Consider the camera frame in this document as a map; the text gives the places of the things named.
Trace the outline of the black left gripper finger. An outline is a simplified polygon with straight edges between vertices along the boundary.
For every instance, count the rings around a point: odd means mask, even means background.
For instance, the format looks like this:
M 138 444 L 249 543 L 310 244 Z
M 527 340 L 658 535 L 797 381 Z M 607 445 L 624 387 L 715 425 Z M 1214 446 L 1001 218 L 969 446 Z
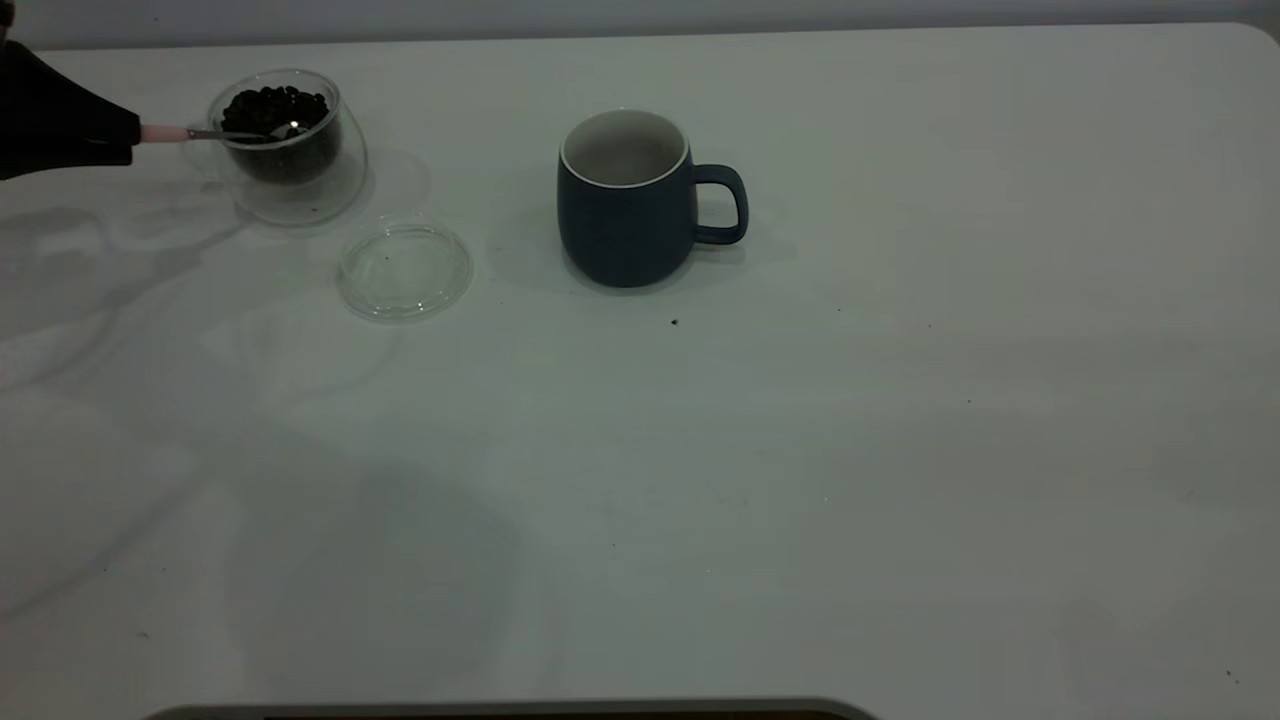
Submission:
M 81 167 L 128 167 L 133 147 L 120 145 L 3 145 L 1 181 Z
M 9 41 L 1 55 L 3 140 L 77 140 L 136 146 L 140 117 L 79 86 Z

